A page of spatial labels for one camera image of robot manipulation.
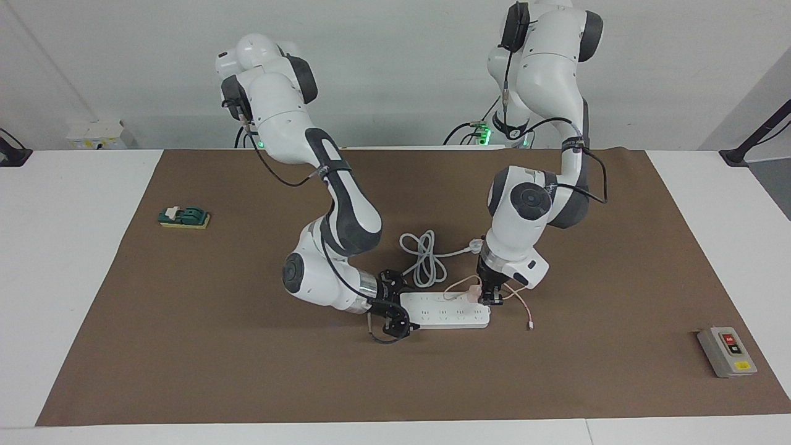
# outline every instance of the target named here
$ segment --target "gray switch box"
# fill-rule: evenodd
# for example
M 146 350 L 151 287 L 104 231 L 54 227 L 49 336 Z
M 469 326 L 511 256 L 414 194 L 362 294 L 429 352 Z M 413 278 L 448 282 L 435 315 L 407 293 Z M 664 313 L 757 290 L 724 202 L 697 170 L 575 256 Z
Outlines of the gray switch box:
M 734 328 L 708 328 L 698 333 L 698 341 L 717 377 L 740 377 L 758 371 Z

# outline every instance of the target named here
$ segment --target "power outlet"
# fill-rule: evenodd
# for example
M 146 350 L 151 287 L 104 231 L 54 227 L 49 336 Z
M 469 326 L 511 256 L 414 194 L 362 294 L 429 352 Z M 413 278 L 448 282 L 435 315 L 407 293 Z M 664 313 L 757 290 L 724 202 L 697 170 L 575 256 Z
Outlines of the power outlet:
M 408 292 L 401 306 L 421 329 L 481 329 L 489 325 L 488 306 L 470 301 L 464 292 Z
M 134 136 L 120 121 L 71 124 L 66 139 L 77 150 L 125 150 L 134 145 Z

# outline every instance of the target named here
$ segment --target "pink plug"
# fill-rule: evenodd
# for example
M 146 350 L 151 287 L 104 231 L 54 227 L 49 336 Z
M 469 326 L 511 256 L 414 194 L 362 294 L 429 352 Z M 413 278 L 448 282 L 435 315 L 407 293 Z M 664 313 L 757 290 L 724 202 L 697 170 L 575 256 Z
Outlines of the pink plug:
M 478 299 L 481 297 L 481 285 L 471 285 L 470 288 L 467 289 L 467 292 L 464 292 L 464 295 L 467 297 L 469 302 L 478 302 Z

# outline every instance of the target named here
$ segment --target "black clamp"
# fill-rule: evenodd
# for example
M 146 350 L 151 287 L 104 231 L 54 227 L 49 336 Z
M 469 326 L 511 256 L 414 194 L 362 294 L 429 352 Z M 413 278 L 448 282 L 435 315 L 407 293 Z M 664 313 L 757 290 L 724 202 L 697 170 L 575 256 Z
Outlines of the black clamp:
M 576 138 L 568 138 L 563 141 L 563 145 L 561 146 L 561 153 L 566 150 L 574 150 L 574 153 L 579 153 L 580 151 L 586 151 L 588 147 L 585 146 L 585 138 L 582 136 L 578 136 Z
M 328 174 L 342 170 L 351 171 L 351 166 L 349 166 L 349 162 L 346 162 L 345 159 L 341 159 L 340 161 L 329 161 L 319 167 L 319 176 L 324 179 Z
M 408 337 L 412 331 L 420 329 L 419 324 L 409 321 L 409 314 L 403 307 L 403 312 L 394 307 L 394 305 L 401 306 L 401 294 L 412 289 L 404 280 L 401 272 L 391 269 L 384 270 L 379 273 L 377 281 L 378 296 L 368 300 L 371 305 L 368 311 L 384 318 L 382 332 L 391 337 L 404 338 Z

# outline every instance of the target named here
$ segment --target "white wall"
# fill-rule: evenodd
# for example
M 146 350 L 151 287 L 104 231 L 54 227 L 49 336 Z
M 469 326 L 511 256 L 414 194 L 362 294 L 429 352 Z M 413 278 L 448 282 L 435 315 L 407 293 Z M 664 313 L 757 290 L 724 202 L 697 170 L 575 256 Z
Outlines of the white wall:
M 264 32 L 311 63 L 312 117 L 339 144 L 436 144 L 497 96 L 486 55 L 510 3 L 0 0 L 0 124 L 34 148 L 66 148 L 66 122 L 92 114 L 142 147 L 228 146 L 214 57 Z M 788 48 L 786 0 L 575 4 L 605 20 L 578 76 L 594 147 L 698 148 Z
M 791 48 L 766 73 L 701 145 L 700 150 L 727 150 L 738 147 L 763 125 L 786 101 L 791 100 Z M 767 135 L 774 135 L 791 119 L 786 118 Z M 791 128 L 747 153 L 748 161 L 791 157 Z

